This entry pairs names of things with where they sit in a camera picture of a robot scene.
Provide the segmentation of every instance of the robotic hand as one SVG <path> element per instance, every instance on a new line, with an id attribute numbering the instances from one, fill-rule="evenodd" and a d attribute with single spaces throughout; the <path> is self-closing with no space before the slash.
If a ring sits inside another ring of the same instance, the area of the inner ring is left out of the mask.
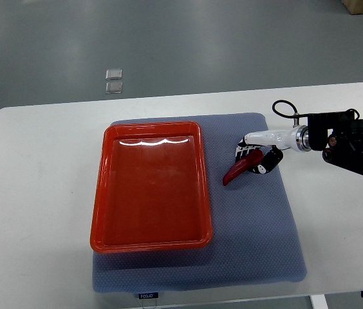
<path id="1" fill-rule="evenodd" d="M 284 115 L 275 109 L 278 103 L 286 103 L 293 115 Z M 282 150 L 293 149 L 299 152 L 322 151 L 325 162 L 363 175 L 363 119 L 355 109 L 333 113 L 298 114 L 289 101 L 273 103 L 273 112 L 285 118 L 294 119 L 289 131 L 261 131 L 245 135 L 236 147 L 236 163 L 223 177 L 227 185 L 244 171 L 256 174 L 269 173 L 283 159 Z M 307 117 L 308 125 L 299 125 L 299 119 Z M 328 136 L 328 129 L 333 132 Z M 271 150 L 263 154 L 263 146 Z"/>

